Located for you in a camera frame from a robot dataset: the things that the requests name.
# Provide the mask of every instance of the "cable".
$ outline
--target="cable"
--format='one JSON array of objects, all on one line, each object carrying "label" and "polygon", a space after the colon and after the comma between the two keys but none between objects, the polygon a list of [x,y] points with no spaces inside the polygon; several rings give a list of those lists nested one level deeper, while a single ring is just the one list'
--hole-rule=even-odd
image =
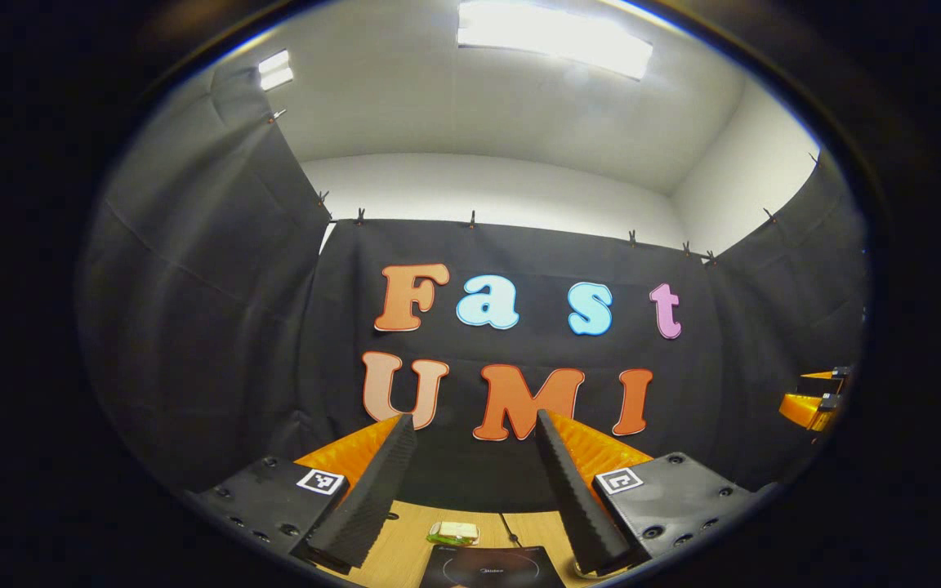
[{"label": "cable", "polygon": [[511,531],[511,526],[507,524],[507,517],[504,517],[504,516],[503,516],[503,513],[499,513],[499,515],[500,515],[500,520],[503,521],[503,527],[507,529],[507,536],[508,536],[514,543],[518,544],[518,547],[521,547],[521,546],[522,546],[522,543],[520,543],[520,541],[518,541],[518,536],[516,536],[516,535]]}]

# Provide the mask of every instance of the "fluorescent light panel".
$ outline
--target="fluorescent light panel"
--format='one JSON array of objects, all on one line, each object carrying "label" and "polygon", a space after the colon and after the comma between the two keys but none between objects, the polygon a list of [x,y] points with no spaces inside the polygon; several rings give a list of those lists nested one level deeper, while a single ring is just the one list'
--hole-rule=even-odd
[{"label": "fluorescent light panel", "polygon": [[461,47],[520,49],[642,79],[653,46],[617,24],[533,4],[474,1],[459,6]]},{"label": "fluorescent light panel", "polygon": [[292,70],[288,67],[277,71],[272,71],[266,75],[261,75],[261,88],[264,90],[277,88],[277,86],[281,86],[283,83],[291,81],[291,79]]},{"label": "fluorescent light panel", "polygon": [[288,51],[283,49],[261,62],[261,74],[288,65]]}]

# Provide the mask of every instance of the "orange letter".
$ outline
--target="orange letter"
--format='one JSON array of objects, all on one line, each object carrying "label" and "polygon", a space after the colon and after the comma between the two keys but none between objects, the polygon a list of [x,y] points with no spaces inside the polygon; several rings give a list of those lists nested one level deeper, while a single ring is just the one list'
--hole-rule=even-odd
[{"label": "orange letter", "polygon": [[[433,279],[438,286],[448,283],[448,268],[442,264],[430,265],[388,265],[384,268],[387,276],[387,295],[384,297],[384,314],[377,317],[377,331],[416,331],[419,317],[413,316],[412,304],[419,304],[421,312],[430,310],[434,304],[434,284],[426,280]],[[416,278],[425,278],[416,286]]]},{"label": "orange letter", "polygon": [[623,409],[619,413],[619,423],[612,428],[613,435],[633,435],[645,430],[645,392],[653,373],[647,369],[627,369],[620,373],[623,383]]},{"label": "orange letter", "polygon": [[[365,362],[365,387],[362,389],[362,405],[370,417],[384,421],[403,414],[391,406],[391,382],[395,372],[402,367],[402,360],[392,354],[380,351],[366,351],[362,356]],[[438,385],[448,375],[448,365],[440,361],[417,359],[412,362],[412,371],[419,376],[416,388],[416,406],[412,409],[413,429],[422,429],[434,420],[434,410],[438,407]]]},{"label": "orange letter", "polygon": [[515,427],[515,436],[523,440],[533,432],[537,410],[545,408],[572,418],[576,409],[576,392],[585,380],[578,369],[556,369],[533,397],[522,371],[513,365],[486,365],[481,376],[488,381],[488,399],[481,427],[475,428],[475,439],[503,440],[510,433],[503,425],[504,413]]}]

